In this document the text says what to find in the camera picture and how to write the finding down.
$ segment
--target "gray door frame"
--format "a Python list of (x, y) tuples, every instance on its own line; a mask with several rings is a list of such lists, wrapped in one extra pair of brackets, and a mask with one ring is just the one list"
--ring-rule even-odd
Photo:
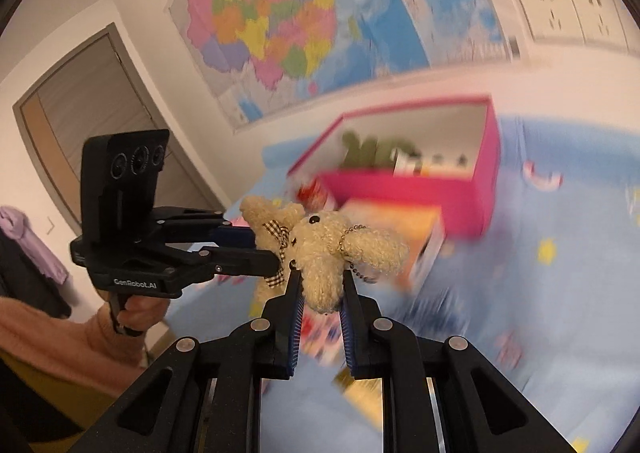
[[(47, 70), (35, 83), (33, 83), (29, 90), (25, 94), (22, 95), (20, 100), (14, 104), (14, 115), (15, 120), (18, 124), (18, 130), (20, 131), (20, 136), (22, 137), (22, 141), (26, 146), (27, 153), (33, 163), (38, 176), (40, 177), (40, 181), (44, 185), (47, 193), (53, 200), (53, 203), (58, 208), (58, 211), (62, 214), (66, 223), (72, 228), (72, 230), (76, 233), (76, 235), (80, 235), (82, 233), (82, 229), (76, 220), (73, 218), (69, 209), (67, 208), (64, 200), (62, 199), (60, 192), (53, 184), (47, 170), (42, 165), (40, 161), (40, 157), (36, 152), (35, 146), (33, 144), (33, 140), (31, 139), (31, 134), (24, 122), (24, 118), (22, 116), (21, 108), (23, 104), (29, 99), (40, 87), (42, 83), (48, 80), (53, 76), (63, 65), (69, 62), (73, 57), (78, 55), (80, 52), (85, 50), (87, 47), (91, 46), (93, 43), (98, 41), (103, 37), (107, 37), (113, 47), (113, 51), (116, 56), (120, 60), (120, 64), (122, 65), (123, 70), (125, 71), (127, 78), (129, 78), (129, 82), (133, 87), (136, 95), (140, 99), (140, 103), (142, 103), (143, 107), (147, 111), (149, 117), (152, 122), (158, 126), (158, 128), (166, 128), (169, 129), (164, 117), (158, 110), (154, 100), (146, 89), (145, 83), (138, 74), (136, 66), (133, 64), (133, 61), (129, 57), (129, 53), (124, 46), (122, 38), (120, 37), (120, 33), (115, 25), (115, 23), (108, 24), (104, 29), (100, 30), (100, 32), (95, 33), (93, 36), (80, 43), (76, 48), (74, 48), (71, 52), (67, 53), (63, 56), (59, 61), (57, 61), (49, 70)], [(175, 155), (176, 160), (182, 166), (185, 173), (191, 178), (194, 185), (200, 191), (200, 193), (215, 207), (216, 209), (223, 210), (222, 204), (220, 200), (214, 195), (213, 191), (210, 189), (209, 185), (202, 178), (196, 167), (193, 165), (187, 153), (184, 151), (184, 148), (180, 145), (180, 142), (172, 137), (170, 140), (171, 152)]]

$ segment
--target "metal screw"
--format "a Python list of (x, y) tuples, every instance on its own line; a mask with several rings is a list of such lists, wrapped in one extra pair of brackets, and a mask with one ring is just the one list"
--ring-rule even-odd
[(373, 321), (373, 326), (378, 330), (391, 330), (393, 325), (394, 324), (391, 322), (391, 320), (387, 318), (378, 318)]
[(469, 346), (469, 342), (460, 336), (453, 336), (449, 340), (449, 346), (454, 350), (465, 350)]
[(175, 343), (175, 347), (179, 352), (191, 352), (195, 348), (196, 342), (191, 338), (182, 338)]
[(271, 326), (271, 323), (268, 319), (258, 318), (251, 321), (251, 328), (256, 332), (262, 332), (263, 330), (267, 330)]

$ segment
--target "pink box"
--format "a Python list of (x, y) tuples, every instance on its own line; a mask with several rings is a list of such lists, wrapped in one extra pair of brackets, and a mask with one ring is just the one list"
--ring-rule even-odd
[[(437, 160), (443, 169), (458, 166), (456, 174), (340, 170), (346, 154), (341, 139), (348, 129), (361, 138), (407, 138), (426, 161)], [(463, 160), (468, 171), (460, 173)], [(491, 221), (499, 162), (500, 136), (491, 97), (451, 97), (344, 113), (291, 167), (289, 176), (319, 176), (338, 204), (371, 198), (440, 206), (447, 235), (470, 238), (482, 235)]]

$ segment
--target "human hand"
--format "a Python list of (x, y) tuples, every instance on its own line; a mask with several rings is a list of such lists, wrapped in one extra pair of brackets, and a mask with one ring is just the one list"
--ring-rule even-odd
[(139, 332), (149, 330), (162, 321), (169, 308), (169, 300), (146, 296), (131, 296), (124, 310), (118, 314), (118, 323)]

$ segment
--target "purple cloth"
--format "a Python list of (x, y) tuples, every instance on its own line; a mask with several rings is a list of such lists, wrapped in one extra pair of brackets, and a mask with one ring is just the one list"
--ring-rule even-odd
[(26, 214), (9, 206), (0, 207), (0, 229), (18, 242), (25, 255), (44, 276), (62, 285), (69, 276), (68, 270), (41, 239), (31, 230)]

